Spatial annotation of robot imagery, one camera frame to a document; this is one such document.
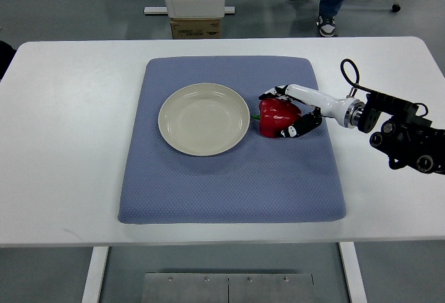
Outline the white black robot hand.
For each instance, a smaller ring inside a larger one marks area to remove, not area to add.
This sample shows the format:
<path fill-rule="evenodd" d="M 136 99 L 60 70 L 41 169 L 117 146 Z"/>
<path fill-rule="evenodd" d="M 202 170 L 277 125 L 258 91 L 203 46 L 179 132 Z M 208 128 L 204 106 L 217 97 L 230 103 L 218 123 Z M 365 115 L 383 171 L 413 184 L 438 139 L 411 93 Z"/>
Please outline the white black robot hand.
<path fill-rule="evenodd" d="M 365 106 L 354 97 L 335 99 L 318 90 L 296 84 L 279 85 L 259 96 L 260 100 L 269 98 L 298 101 L 314 107 L 311 113 L 303 115 L 298 121 L 277 133 L 277 137 L 283 138 L 298 138 L 309 133 L 321 125 L 324 117 L 335 119 L 342 127 L 354 128 Z"/>

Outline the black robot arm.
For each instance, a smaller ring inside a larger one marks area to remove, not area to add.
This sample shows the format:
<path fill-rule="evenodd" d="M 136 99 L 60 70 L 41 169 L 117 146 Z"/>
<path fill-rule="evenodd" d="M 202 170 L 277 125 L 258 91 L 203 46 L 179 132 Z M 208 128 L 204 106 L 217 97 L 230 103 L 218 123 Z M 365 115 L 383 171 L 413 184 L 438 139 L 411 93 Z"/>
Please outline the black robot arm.
<path fill-rule="evenodd" d="M 426 114 L 417 115 L 423 103 L 412 103 L 385 93 L 362 87 L 359 70 L 351 59 L 341 61 L 340 70 L 352 86 L 349 98 L 365 91 L 366 103 L 359 102 L 348 110 L 347 122 L 363 133 L 370 133 L 381 113 L 390 115 L 379 131 L 372 133 L 370 146 L 386 154 L 389 167 L 398 170 L 409 166 L 424 174 L 444 173 L 444 130 L 432 127 Z"/>

